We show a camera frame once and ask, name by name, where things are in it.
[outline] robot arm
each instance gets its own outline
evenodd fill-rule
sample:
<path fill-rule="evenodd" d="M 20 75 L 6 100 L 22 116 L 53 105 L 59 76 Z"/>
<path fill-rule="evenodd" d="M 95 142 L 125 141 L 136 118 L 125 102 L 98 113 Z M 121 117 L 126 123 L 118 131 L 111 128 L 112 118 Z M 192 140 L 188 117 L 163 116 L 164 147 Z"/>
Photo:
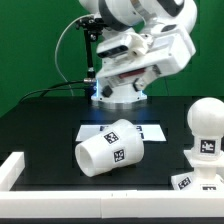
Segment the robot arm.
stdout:
<path fill-rule="evenodd" d="M 144 90 L 157 78 L 184 69 L 196 52 L 189 35 L 197 18 L 193 0 L 80 0 L 80 3 L 109 27 L 104 31 L 105 40 L 97 48 L 103 67 L 96 78 L 103 97 L 112 97 L 127 85 L 136 92 Z M 141 22 L 144 28 L 137 34 L 131 27 Z"/>

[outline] upright white cup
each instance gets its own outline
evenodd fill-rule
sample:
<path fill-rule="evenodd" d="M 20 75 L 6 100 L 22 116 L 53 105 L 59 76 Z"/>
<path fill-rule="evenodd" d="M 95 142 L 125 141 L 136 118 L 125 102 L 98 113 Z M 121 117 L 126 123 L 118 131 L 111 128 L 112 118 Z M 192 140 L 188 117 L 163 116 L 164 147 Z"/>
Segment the upright white cup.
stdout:
<path fill-rule="evenodd" d="M 141 135 L 131 122 L 123 119 L 75 149 L 78 165 L 89 177 L 138 163 L 143 155 Z"/>

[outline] green backdrop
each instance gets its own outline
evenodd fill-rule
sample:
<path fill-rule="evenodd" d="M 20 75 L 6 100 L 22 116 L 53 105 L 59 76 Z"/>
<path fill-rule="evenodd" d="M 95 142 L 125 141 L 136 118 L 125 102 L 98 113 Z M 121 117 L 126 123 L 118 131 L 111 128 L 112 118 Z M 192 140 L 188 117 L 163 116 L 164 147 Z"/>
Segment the green backdrop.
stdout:
<path fill-rule="evenodd" d="M 169 95 L 223 96 L 224 1 L 195 1 L 199 15 L 192 38 L 197 54 L 181 74 L 167 78 Z M 54 65 L 55 46 L 64 28 L 85 13 L 78 0 L 0 1 L 0 116 L 26 93 L 63 81 Z M 66 35 L 59 61 L 69 80 L 86 75 L 82 31 Z M 146 93 L 166 96 L 164 79 Z"/>

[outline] black cable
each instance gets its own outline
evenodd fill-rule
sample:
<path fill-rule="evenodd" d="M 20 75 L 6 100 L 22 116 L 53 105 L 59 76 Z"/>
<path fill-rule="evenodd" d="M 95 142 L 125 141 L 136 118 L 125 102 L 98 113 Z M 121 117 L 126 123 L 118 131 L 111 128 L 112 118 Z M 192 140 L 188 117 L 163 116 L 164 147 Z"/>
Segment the black cable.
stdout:
<path fill-rule="evenodd" d="M 52 92 L 52 91 L 68 91 L 70 90 L 71 88 L 66 88 L 66 89 L 42 89 L 42 90 L 36 90 L 36 91 L 33 91 L 33 92 L 30 92 L 28 94 L 26 94 L 25 96 L 23 96 L 20 100 L 19 100 L 19 104 L 22 103 L 27 97 L 31 96 L 31 95 L 34 95 L 36 93 L 42 93 L 42 92 Z M 72 89 L 85 89 L 85 87 L 78 87 L 78 88 L 72 88 Z"/>
<path fill-rule="evenodd" d="M 167 78 L 164 78 L 164 80 L 165 80 L 165 86 L 166 86 L 167 96 L 170 96 L 170 91 L 169 91 L 169 87 L 168 87 Z"/>
<path fill-rule="evenodd" d="M 44 97 L 49 92 L 49 89 L 51 91 L 51 89 L 56 89 L 58 87 L 69 86 L 69 85 L 73 85 L 73 84 L 83 84 L 83 83 L 84 83 L 83 80 L 59 83 L 59 84 L 53 85 L 53 86 L 49 87 L 48 89 L 46 89 L 45 91 L 43 91 L 43 93 L 40 95 L 40 97 Z"/>

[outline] black table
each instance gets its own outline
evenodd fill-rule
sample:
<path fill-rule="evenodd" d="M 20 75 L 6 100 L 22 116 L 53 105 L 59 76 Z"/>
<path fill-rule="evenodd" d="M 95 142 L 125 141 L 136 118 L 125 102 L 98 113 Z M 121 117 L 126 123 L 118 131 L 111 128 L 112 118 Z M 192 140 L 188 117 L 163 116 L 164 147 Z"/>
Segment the black table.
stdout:
<path fill-rule="evenodd" d="M 0 119 L 0 161 L 24 151 L 26 168 L 12 190 L 172 190 L 171 176 L 192 170 L 183 149 L 193 136 L 186 118 L 198 97 L 149 97 L 147 106 L 113 111 L 94 108 L 82 97 L 31 98 Z M 79 128 L 127 119 L 133 124 L 160 124 L 166 142 L 144 142 L 144 159 L 93 178 L 85 176 L 74 156 Z M 203 219 L 122 219 L 124 223 L 191 223 Z M 17 223 L 31 220 L 18 220 Z M 207 223 L 221 219 L 206 219 Z M 111 223 L 118 220 L 42 220 L 41 223 Z"/>

